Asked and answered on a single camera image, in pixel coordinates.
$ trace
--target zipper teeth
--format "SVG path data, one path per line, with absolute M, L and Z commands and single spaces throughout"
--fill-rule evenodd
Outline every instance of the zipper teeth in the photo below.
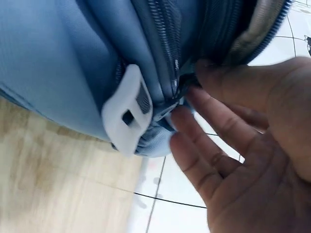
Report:
M 171 54 L 171 49 L 170 49 L 170 42 L 167 37 L 167 29 L 166 29 L 166 25 L 164 22 L 164 15 L 161 11 L 161 6 L 159 5 L 158 1 L 154 1 L 154 0 L 148 0 L 148 5 L 150 7 L 152 17 L 155 21 L 155 27 L 156 27 L 156 30 L 158 31 L 158 34 L 161 40 L 161 45 L 163 49 L 165 50 L 166 60 L 171 63 L 172 54 Z
M 176 94 L 179 73 L 180 38 L 167 0 L 148 0 L 151 15 L 169 65 L 169 77 L 173 95 Z
M 251 53 L 251 55 L 249 55 L 247 58 L 245 58 L 243 60 L 243 64 L 247 64 L 249 62 L 251 62 L 253 59 L 255 59 L 272 41 L 272 39 L 274 38 L 274 36 L 276 35 L 277 31 L 279 30 L 279 28 L 281 27 L 284 18 L 287 16 L 288 11 L 291 8 L 292 2 L 294 0 L 286 0 L 281 12 L 279 13 L 274 25 L 272 26 L 272 28 L 270 29 L 270 31 L 268 32 L 268 34 L 266 35 L 265 39 L 261 42 L 261 44 L 254 50 L 254 52 Z

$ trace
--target zipper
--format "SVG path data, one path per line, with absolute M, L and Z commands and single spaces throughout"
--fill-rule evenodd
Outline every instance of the zipper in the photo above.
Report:
M 213 58 L 213 62 L 221 64 L 236 37 L 242 8 L 243 0 L 205 0 L 200 48 L 194 59 Z
M 173 96 L 176 94 L 179 81 L 180 61 L 180 25 L 178 11 L 174 11 L 169 0 L 147 0 L 148 6 L 155 22 L 155 28 L 160 37 L 165 60 L 168 63 L 169 82 Z
M 272 39 L 275 37 L 277 34 L 277 31 L 281 27 L 285 17 L 287 16 L 287 13 L 289 12 L 291 5 L 294 0 L 286 0 L 284 2 L 284 5 L 275 21 L 273 26 L 271 27 L 270 31 L 264 38 L 264 40 L 259 44 L 259 46 L 245 59 L 242 60 L 242 64 L 248 64 L 252 60 L 254 60 L 272 41 Z
M 233 42 L 224 65 L 247 64 L 274 38 L 293 0 L 258 0 L 248 29 Z

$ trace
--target wooden floor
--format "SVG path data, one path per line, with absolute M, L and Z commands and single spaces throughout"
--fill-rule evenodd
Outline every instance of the wooden floor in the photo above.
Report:
M 0 233 L 124 233 L 140 165 L 0 99 Z

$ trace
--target floor tile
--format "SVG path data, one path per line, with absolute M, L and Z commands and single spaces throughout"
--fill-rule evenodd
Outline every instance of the floor tile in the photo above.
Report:
M 209 233 L 207 210 L 157 200 L 147 233 L 159 232 Z
M 284 62 L 295 57 L 294 41 L 292 38 L 276 37 L 268 47 L 249 65 L 265 66 Z
M 154 201 L 134 195 L 126 233 L 146 233 Z
M 200 114 L 195 113 L 194 114 L 194 118 L 201 125 L 202 129 L 204 130 L 204 132 L 206 132 L 208 134 L 216 134 L 214 129 L 206 122 L 206 120 L 203 117 L 201 117 Z
M 311 6 L 294 2 L 288 18 L 295 38 L 311 37 Z
M 286 37 L 292 37 L 292 30 L 290 27 L 290 23 L 287 19 L 287 17 L 284 19 L 284 22 L 282 24 L 282 26 L 280 27 L 280 29 L 278 30 L 276 36 L 286 36 Z
M 210 138 L 228 155 L 239 160 L 239 153 L 228 146 L 220 137 L 210 136 Z M 172 155 L 166 157 L 157 197 L 179 203 L 205 206 L 200 195 L 180 170 Z
M 163 167 L 164 157 L 143 158 L 140 175 L 135 189 L 136 193 L 150 197 L 156 196 L 160 175 Z
M 243 164 L 245 162 L 245 158 L 240 156 L 240 162 Z
M 307 42 L 305 42 L 303 40 L 295 39 L 295 48 L 296 48 L 296 55 L 297 56 L 310 57 L 310 54 L 309 54 L 308 48 L 307 48 Z

